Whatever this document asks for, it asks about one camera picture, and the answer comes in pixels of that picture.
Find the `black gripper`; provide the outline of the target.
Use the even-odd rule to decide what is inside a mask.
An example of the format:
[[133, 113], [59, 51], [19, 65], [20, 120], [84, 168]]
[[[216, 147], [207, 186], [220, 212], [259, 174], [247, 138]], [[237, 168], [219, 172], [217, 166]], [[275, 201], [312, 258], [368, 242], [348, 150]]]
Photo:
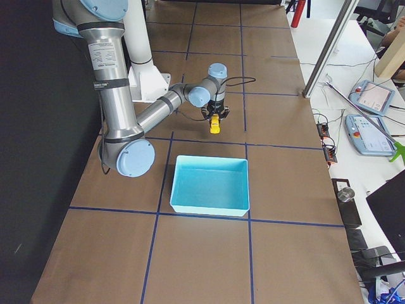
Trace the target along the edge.
[[210, 121], [214, 114], [218, 114], [220, 121], [226, 119], [230, 113], [229, 107], [224, 106], [224, 98], [221, 100], [210, 100], [207, 106], [201, 108], [204, 120]]

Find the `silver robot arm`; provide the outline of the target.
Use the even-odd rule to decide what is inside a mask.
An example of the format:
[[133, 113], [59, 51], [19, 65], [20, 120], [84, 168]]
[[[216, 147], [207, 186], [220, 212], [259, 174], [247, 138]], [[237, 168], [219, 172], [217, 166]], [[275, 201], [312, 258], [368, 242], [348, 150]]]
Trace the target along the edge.
[[138, 177], [155, 151], [145, 134], [181, 104], [223, 106], [227, 68], [213, 63], [196, 84], [169, 85], [153, 63], [140, 1], [54, 1], [54, 28], [85, 39], [103, 116], [102, 166]]

